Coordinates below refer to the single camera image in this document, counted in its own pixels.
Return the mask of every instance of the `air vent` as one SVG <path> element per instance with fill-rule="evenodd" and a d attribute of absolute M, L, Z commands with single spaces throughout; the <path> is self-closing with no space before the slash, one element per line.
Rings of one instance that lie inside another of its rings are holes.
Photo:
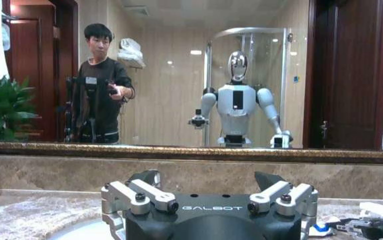
<path fill-rule="evenodd" d="M 143 16 L 143 17 L 149 16 L 149 12 L 147 11 L 147 6 L 125 6 L 124 8 L 139 16 Z"/>

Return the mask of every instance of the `sink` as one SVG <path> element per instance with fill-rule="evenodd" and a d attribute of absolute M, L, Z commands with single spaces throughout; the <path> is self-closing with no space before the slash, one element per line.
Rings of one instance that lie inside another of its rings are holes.
<path fill-rule="evenodd" d="M 103 222 L 101 218 L 92 219 L 80 222 L 61 231 L 56 232 L 49 240 L 79 240 L 79 239 L 95 239 L 95 240 L 113 240 L 111 235 L 109 225 Z"/>

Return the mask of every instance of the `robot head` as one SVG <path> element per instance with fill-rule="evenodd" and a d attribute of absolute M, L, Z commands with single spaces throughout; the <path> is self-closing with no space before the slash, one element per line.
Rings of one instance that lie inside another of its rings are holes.
<path fill-rule="evenodd" d="M 233 51 L 227 63 L 231 74 L 231 81 L 241 82 L 245 78 L 248 68 L 248 58 L 241 51 Z"/>

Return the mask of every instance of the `black shirt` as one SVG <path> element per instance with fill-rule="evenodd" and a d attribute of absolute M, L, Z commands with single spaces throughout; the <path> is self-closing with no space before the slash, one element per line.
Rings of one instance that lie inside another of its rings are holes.
<path fill-rule="evenodd" d="M 123 64 L 111 58 L 107 58 L 96 65 L 91 65 L 85 61 L 79 69 L 79 78 L 92 77 L 97 79 L 95 93 L 95 133 L 97 135 L 113 133 L 119 130 L 117 115 L 120 112 L 121 103 L 124 101 L 112 100 L 108 94 L 108 86 L 105 80 L 117 86 L 132 88 L 131 78 L 127 75 L 127 70 Z M 84 87 L 73 93 L 73 99 L 80 102 L 80 92 L 84 92 Z M 76 127 L 80 128 L 83 122 L 89 116 L 89 111 L 83 110 L 83 106 L 73 104 L 76 112 Z"/>

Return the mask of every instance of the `door handle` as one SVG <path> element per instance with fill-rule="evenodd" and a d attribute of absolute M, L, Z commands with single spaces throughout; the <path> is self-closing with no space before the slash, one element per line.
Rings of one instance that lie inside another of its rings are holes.
<path fill-rule="evenodd" d="M 319 127 L 320 127 L 322 139 L 327 140 L 327 136 L 328 136 L 328 121 L 324 120 L 323 124 Z"/>

